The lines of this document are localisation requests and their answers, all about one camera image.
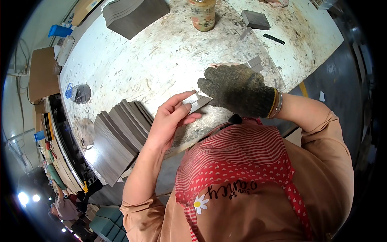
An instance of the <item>red polka dot apron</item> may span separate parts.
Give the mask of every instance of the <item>red polka dot apron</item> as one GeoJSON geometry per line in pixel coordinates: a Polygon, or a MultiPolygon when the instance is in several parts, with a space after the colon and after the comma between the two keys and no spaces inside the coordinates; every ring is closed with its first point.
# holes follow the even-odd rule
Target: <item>red polka dot apron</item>
{"type": "Polygon", "coordinates": [[[200,191],[224,182],[272,182],[284,189],[290,205],[312,240],[312,228],[301,195],[292,182],[293,169],[281,135],[259,119],[243,118],[242,124],[222,124],[187,151],[177,169],[176,202],[184,207],[192,241],[198,241],[194,202],[200,191]]]}

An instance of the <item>workbench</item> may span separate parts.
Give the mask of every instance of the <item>workbench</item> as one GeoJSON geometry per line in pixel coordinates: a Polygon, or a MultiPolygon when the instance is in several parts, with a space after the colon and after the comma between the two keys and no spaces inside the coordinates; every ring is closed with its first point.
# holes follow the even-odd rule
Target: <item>workbench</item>
{"type": "MultiPolygon", "coordinates": [[[[283,9],[274,9],[258,0],[218,0],[216,25],[206,33],[193,27],[188,1],[167,2],[171,12],[132,40],[107,29],[102,15],[76,39],[59,83],[79,147],[82,135],[77,123],[82,118],[94,121],[98,113],[109,112],[122,99],[141,101],[155,116],[157,108],[172,95],[192,89],[199,91],[197,80],[204,76],[210,63],[243,64],[259,55],[265,84],[274,87],[277,83],[278,89],[289,92],[344,41],[328,12],[317,10],[308,0],[290,1],[283,9]],[[253,29],[241,38],[247,29],[240,15],[242,10],[264,13],[271,29],[253,29]],[[263,37],[265,33],[285,41],[285,45],[263,37]],[[88,103],[79,105],[64,98],[70,82],[73,86],[91,87],[88,103]]],[[[200,120],[176,131],[166,157],[192,146],[232,115],[227,109],[210,105],[200,112],[203,113],[200,120]]]]}

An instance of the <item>bare hand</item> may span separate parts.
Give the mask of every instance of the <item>bare hand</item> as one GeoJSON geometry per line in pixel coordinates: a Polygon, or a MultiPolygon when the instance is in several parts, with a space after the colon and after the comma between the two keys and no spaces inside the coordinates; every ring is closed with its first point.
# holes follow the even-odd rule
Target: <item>bare hand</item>
{"type": "Polygon", "coordinates": [[[201,118],[200,113],[191,113],[192,105],[183,105],[182,101],[196,91],[176,94],[157,109],[148,139],[145,143],[149,149],[166,152],[172,145],[176,129],[184,124],[191,124],[201,118]]]}

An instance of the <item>glass jar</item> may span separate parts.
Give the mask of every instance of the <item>glass jar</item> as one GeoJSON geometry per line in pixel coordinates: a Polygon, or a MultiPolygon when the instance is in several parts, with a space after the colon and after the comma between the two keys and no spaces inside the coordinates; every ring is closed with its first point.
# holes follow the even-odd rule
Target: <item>glass jar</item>
{"type": "Polygon", "coordinates": [[[193,26],[201,31],[207,32],[215,25],[216,0],[189,0],[191,4],[193,26]]]}

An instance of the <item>blue bottle cap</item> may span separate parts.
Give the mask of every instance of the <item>blue bottle cap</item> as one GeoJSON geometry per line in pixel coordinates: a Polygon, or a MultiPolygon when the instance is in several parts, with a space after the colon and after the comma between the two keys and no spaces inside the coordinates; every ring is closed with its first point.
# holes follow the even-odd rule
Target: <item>blue bottle cap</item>
{"type": "Polygon", "coordinates": [[[72,92],[72,86],[71,82],[67,85],[66,91],[65,91],[65,97],[71,98],[71,92],[72,92]]]}

